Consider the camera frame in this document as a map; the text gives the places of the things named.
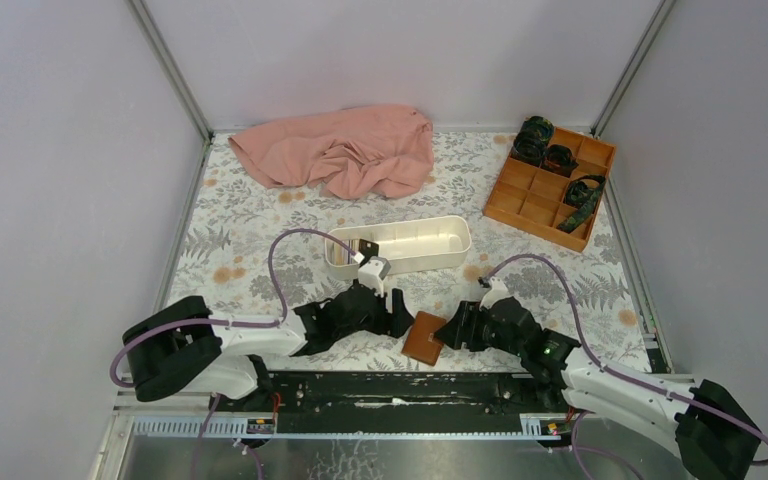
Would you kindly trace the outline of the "brown leather card holder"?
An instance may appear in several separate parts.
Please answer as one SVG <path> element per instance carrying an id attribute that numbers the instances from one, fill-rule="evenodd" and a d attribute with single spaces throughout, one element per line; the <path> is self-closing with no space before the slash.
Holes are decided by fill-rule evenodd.
<path id="1" fill-rule="evenodd" d="M 418 312 L 401 353 L 422 364 L 435 366 L 444 346 L 435 334 L 446 324 L 447 320 L 442 317 L 424 311 Z"/>

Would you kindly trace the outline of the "white oblong plastic tray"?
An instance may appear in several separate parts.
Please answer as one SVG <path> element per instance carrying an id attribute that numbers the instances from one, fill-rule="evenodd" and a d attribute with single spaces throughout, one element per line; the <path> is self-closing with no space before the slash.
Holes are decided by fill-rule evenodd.
<path id="1" fill-rule="evenodd" d="M 356 251 L 364 241 L 376 244 L 392 275 L 458 267 L 472 247 L 470 228 L 456 215 L 341 227 L 329 234 Z"/>

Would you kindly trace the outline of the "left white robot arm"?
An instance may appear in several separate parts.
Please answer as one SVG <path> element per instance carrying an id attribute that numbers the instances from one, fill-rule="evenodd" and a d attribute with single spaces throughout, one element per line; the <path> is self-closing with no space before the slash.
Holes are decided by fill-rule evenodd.
<path id="1" fill-rule="evenodd" d="M 359 332 L 399 338 L 413 323 L 401 290 L 380 294 L 359 282 L 292 309 L 284 322 L 259 315 L 218 319 L 203 297 L 189 296 L 127 330 L 109 373 L 140 402 L 183 390 L 242 399 L 265 387 L 265 356 L 323 353 Z"/>

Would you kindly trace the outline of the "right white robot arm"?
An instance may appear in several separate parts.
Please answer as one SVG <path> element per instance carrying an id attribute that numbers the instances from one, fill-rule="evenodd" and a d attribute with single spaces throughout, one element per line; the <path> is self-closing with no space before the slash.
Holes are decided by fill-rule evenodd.
<path id="1" fill-rule="evenodd" d="M 572 408 L 654 441 L 697 479 L 743 479 L 760 446 L 755 425 L 721 385 L 674 383 L 591 359 L 576 339 L 543 328 L 513 297 L 484 308 L 462 302 L 435 332 L 448 347 L 513 355 Z"/>

